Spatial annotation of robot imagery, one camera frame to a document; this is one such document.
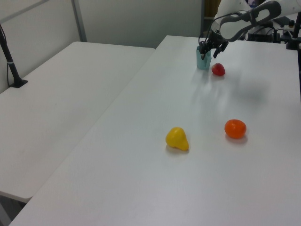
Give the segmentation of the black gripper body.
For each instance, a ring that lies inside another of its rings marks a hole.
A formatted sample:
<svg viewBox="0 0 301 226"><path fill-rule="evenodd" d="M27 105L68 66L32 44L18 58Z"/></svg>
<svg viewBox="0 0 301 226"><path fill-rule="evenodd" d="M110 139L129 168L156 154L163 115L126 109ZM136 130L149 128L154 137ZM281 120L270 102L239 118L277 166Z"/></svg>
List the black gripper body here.
<svg viewBox="0 0 301 226"><path fill-rule="evenodd" d="M224 40L224 39L207 39L205 41L201 42L201 47L202 46L206 46L207 50L212 50L212 49L216 49L218 46L222 45L222 44L226 44L228 46L229 42Z"/></svg>

